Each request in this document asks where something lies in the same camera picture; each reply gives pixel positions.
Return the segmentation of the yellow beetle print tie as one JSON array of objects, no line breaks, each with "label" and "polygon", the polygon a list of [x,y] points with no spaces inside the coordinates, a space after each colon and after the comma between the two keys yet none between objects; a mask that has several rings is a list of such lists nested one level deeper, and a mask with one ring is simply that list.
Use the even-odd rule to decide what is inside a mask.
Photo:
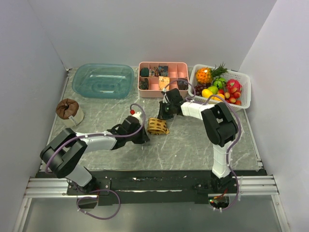
[{"label": "yellow beetle print tie", "polygon": [[148,119],[147,132],[154,135],[169,134],[167,122],[165,120],[150,117]]}]

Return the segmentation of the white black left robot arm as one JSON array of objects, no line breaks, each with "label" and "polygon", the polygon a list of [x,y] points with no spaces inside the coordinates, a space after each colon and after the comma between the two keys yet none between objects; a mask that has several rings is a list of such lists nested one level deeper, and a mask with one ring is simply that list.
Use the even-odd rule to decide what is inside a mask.
[{"label": "white black left robot arm", "polygon": [[150,141],[144,126],[134,116],[128,116],[101,133],[77,133],[64,129],[40,153],[40,158],[57,178],[72,181],[79,191],[90,194],[98,188],[97,179],[79,164],[85,153],[97,150],[117,150],[127,142],[144,144]]}]

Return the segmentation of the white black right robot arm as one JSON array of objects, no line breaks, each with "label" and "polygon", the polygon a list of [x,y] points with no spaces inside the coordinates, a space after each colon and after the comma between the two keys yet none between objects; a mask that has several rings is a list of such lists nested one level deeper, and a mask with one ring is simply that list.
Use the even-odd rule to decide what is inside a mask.
[{"label": "white black right robot arm", "polygon": [[167,120],[174,115],[190,116],[203,121],[206,135],[213,145],[213,166],[210,185],[214,192],[223,192],[234,185],[231,173],[232,146],[236,144],[239,125],[235,122],[225,102],[217,104],[196,103],[184,100],[178,89],[164,90],[159,103],[158,118]]}]

